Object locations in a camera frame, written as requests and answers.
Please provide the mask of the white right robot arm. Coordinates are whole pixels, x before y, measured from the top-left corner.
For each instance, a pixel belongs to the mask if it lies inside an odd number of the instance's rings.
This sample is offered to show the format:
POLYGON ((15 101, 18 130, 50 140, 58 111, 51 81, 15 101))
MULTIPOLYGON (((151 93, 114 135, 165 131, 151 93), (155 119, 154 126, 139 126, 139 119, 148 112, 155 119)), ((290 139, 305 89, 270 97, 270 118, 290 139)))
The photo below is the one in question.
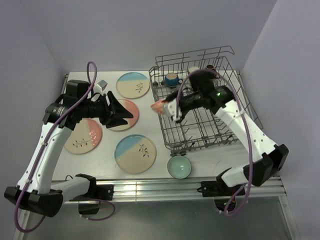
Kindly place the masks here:
POLYGON ((249 156, 247 165, 231 167, 219 174, 217 191, 227 195, 237 185, 259 187, 283 168, 289 150, 285 144, 270 139, 248 116, 230 83, 216 87, 214 77, 223 78, 216 70, 191 72, 186 79, 191 84, 192 93, 183 95, 182 88, 171 93, 164 99, 163 112, 179 123, 191 110, 209 110, 232 131, 249 156))

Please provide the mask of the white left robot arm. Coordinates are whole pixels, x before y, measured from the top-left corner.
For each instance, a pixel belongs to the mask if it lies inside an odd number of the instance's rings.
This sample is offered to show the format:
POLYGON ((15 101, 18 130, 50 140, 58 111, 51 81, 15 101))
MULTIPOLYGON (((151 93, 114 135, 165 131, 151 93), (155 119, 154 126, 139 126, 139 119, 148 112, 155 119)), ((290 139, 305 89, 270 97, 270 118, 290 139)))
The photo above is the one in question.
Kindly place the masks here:
POLYGON ((127 119, 133 118, 111 91, 92 101, 86 94, 89 86, 87 81, 68 81, 65 93, 46 108, 40 139, 28 168, 17 185, 8 186, 4 192, 4 197, 18 208, 52 218, 69 200, 96 197, 97 180, 87 174, 79 173, 52 186, 64 145, 81 120, 98 118, 106 128, 113 128, 127 125, 127 119))

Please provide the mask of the brown ceramic mug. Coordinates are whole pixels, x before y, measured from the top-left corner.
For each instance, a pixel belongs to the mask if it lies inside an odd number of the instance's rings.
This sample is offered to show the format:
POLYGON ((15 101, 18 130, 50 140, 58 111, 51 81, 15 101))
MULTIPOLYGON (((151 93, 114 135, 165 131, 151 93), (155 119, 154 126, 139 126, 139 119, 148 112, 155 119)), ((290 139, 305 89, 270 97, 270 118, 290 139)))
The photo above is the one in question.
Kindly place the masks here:
POLYGON ((205 66, 205 69, 208 70, 208 71, 210 71, 211 73, 214 73, 214 74, 217 73, 215 66, 212 65, 212 64, 206 65, 206 66, 205 66))

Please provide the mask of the orange patterned small bowl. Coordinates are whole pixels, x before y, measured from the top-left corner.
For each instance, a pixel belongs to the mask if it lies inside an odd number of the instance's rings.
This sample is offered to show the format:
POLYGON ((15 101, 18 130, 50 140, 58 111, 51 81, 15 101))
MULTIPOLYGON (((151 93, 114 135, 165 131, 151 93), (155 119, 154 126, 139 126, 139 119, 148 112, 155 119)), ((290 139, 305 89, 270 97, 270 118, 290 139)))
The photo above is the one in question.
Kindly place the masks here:
POLYGON ((164 100, 159 100, 153 103, 150 107, 158 115, 164 114, 164 106, 167 102, 164 100))

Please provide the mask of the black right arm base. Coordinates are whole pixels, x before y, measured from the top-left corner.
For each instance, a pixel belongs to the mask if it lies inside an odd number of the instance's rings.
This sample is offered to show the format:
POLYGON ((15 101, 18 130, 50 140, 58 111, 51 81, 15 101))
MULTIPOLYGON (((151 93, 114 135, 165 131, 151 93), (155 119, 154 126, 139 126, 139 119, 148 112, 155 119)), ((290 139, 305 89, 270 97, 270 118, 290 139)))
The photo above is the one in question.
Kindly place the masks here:
MULTIPOLYGON (((197 188, 197 192, 202 194, 202 197, 209 198, 209 197, 232 197, 236 192, 238 193, 236 196, 244 196, 245 189, 243 185, 239 184, 233 187, 228 187, 222 180, 218 178, 218 180, 211 180, 211 181, 202 181, 200 183, 200 187, 197 188)), ((225 207, 228 203, 228 199, 215 199, 214 204, 215 207, 219 210, 224 212, 225 207)), ((237 206, 236 197, 232 199, 231 203, 228 205, 227 210, 233 211, 237 206)))

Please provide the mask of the grey brown tumbler cup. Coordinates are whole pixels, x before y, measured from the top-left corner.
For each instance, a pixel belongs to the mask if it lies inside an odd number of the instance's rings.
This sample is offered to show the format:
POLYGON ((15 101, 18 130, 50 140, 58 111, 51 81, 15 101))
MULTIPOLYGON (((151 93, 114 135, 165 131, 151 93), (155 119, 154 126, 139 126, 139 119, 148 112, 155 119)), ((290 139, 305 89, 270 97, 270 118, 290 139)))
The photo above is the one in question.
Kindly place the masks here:
POLYGON ((197 66, 191 66, 189 69, 188 69, 188 73, 191 74, 195 71, 198 71, 200 68, 197 67, 197 66))

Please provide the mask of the dark blue mug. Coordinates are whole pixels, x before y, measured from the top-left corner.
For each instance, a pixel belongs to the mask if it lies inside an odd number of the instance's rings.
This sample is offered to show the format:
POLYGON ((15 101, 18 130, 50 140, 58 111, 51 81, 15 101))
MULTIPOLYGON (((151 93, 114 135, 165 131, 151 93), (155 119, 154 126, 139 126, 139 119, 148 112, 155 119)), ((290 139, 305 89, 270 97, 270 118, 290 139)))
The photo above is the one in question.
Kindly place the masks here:
POLYGON ((174 88, 178 86, 181 82, 179 76, 174 72, 169 72, 164 76, 164 85, 167 88, 174 88))

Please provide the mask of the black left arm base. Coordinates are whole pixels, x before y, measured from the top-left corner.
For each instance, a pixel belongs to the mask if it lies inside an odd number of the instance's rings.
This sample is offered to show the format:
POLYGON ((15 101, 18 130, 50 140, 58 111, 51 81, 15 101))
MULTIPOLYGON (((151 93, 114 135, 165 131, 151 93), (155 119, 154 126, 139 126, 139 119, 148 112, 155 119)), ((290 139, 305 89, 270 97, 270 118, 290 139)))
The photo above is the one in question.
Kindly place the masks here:
POLYGON ((85 202, 93 201, 94 203, 79 203, 78 213, 82 216, 90 218, 90 215, 96 215, 100 210, 106 211, 103 205, 111 207, 111 212, 107 216, 110 218, 115 212, 116 207, 111 202, 114 194, 113 184, 97 184, 93 194, 83 194, 74 198, 75 201, 85 202))

